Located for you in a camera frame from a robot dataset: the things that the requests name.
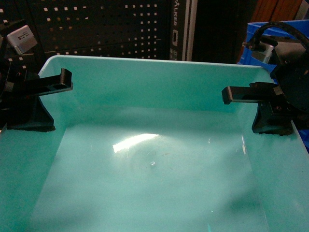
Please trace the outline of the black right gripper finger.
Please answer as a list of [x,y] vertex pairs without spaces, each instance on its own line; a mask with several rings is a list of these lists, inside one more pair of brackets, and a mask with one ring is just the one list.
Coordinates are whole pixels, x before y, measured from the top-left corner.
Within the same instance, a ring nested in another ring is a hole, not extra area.
[[294,129],[291,116],[272,108],[270,102],[259,102],[252,125],[257,134],[291,135]]
[[225,87],[222,92],[224,104],[232,102],[259,103],[269,101],[275,96],[273,88],[257,87]]

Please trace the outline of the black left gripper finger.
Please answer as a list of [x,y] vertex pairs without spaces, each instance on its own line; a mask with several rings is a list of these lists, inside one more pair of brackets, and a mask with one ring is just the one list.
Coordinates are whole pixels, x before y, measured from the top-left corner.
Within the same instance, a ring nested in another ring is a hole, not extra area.
[[26,81],[27,96],[43,96],[73,90],[72,72],[61,69],[59,75]]
[[6,110],[9,130],[51,132],[55,130],[54,119],[40,98],[23,99]]

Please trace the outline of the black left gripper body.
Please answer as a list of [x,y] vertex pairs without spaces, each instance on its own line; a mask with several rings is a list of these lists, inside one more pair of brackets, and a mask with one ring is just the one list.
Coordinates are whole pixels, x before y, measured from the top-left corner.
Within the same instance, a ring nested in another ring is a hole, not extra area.
[[0,127],[7,128],[6,110],[23,99],[38,98],[26,95],[25,83],[30,77],[38,78],[35,73],[21,72],[7,58],[8,53],[16,53],[6,36],[27,25],[24,19],[5,22],[0,25]]

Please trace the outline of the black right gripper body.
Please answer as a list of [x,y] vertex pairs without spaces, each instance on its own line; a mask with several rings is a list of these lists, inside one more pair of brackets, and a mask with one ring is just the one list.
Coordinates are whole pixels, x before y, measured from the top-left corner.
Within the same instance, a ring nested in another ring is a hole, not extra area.
[[250,45],[253,51],[260,43],[273,45],[269,64],[276,67],[270,77],[277,81],[275,96],[269,101],[273,109],[283,110],[297,126],[309,124],[309,51],[300,42],[263,41]]

